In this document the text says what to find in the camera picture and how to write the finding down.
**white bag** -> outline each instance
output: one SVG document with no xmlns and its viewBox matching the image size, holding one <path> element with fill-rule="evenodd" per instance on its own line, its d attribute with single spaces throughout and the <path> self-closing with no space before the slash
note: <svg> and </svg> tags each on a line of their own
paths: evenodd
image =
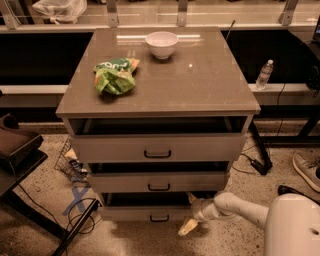
<svg viewBox="0 0 320 256">
<path fill-rule="evenodd" d="M 77 23 L 87 9 L 87 0 L 40 0 L 32 7 L 52 23 Z"/>
</svg>

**plastic water bottle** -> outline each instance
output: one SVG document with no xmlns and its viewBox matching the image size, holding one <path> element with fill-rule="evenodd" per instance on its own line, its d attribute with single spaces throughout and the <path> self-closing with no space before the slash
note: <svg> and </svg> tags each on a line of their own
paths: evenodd
<svg viewBox="0 0 320 256">
<path fill-rule="evenodd" d="M 266 84 L 268 83 L 272 71 L 273 60 L 268 60 L 268 62 L 261 68 L 260 74 L 256 81 L 257 90 L 263 90 L 264 88 L 266 88 Z"/>
</svg>

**white bowl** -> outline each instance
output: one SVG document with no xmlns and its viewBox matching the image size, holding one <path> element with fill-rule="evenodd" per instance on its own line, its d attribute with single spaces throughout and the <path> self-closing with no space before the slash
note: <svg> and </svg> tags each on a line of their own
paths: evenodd
<svg viewBox="0 0 320 256">
<path fill-rule="evenodd" d="M 167 59 L 174 52 L 175 46 L 178 43 L 177 35 L 160 31 L 154 32 L 146 37 L 146 43 L 150 52 L 157 59 Z"/>
</svg>

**speckled floor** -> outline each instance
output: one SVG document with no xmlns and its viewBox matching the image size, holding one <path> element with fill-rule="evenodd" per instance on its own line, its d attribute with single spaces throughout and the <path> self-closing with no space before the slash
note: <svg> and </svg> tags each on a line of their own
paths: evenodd
<svg viewBox="0 0 320 256">
<path fill-rule="evenodd" d="M 264 132 L 277 130 L 277 123 L 261 123 L 258 127 Z M 64 212 L 74 200 L 73 191 L 84 192 L 83 186 L 75 187 L 62 172 L 54 166 L 67 139 L 61 126 L 41 127 L 44 143 L 41 150 L 48 154 L 48 159 L 30 174 L 23 182 L 23 188 L 35 202 L 51 212 L 63 227 L 68 225 Z M 290 130 L 297 125 L 287 123 L 283 130 Z M 246 154 L 258 157 L 254 140 L 249 139 L 244 147 Z M 226 190 L 240 198 L 269 206 L 277 197 L 279 185 L 291 186 L 314 199 L 320 200 L 320 194 L 314 192 L 297 174 L 292 166 L 292 154 L 300 152 L 310 159 L 320 155 L 320 149 L 314 147 L 270 148 L 269 153 L 273 168 L 266 176 L 259 175 L 241 156 L 232 169 Z M 35 206 L 17 187 L 15 192 L 29 205 L 48 216 Z M 83 198 L 95 195 L 89 188 Z M 51 255 L 59 240 L 44 231 L 24 216 L 0 202 L 0 255 Z M 180 237 L 178 230 L 182 222 L 111 222 L 100 221 L 100 216 L 92 214 L 96 225 L 90 234 L 78 234 L 63 255 L 103 255 L 103 256 L 160 256 L 160 255 L 210 255 L 237 256 L 263 255 L 264 232 L 248 221 L 237 222 L 211 221 L 198 226 L 186 237 Z"/>
</svg>

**open drawer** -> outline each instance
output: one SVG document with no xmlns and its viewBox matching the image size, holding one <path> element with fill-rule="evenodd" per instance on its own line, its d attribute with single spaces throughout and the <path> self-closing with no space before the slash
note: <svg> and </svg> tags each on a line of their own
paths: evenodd
<svg viewBox="0 0 320 256">
<path fill-rule="evenodd" d="M 234 161 L 245 134 L 76 136 L 70 143 L 83 163 Z"/>
<path fill-rule="evenodd" d="M 213 197 L 214 192 L 197 192 L 198 197 Z M 103 194 L 105 207 L 98 209 L 103 220 L 112 221 L 183 221 L 191 216 L 186 193 Z"/>
<path fill-rule="evenodd" d="M 90 165 L 92 189 L 106 192 L 219 191 L 229 178 L 228 162 L 119 163 Z"/>
</svg>

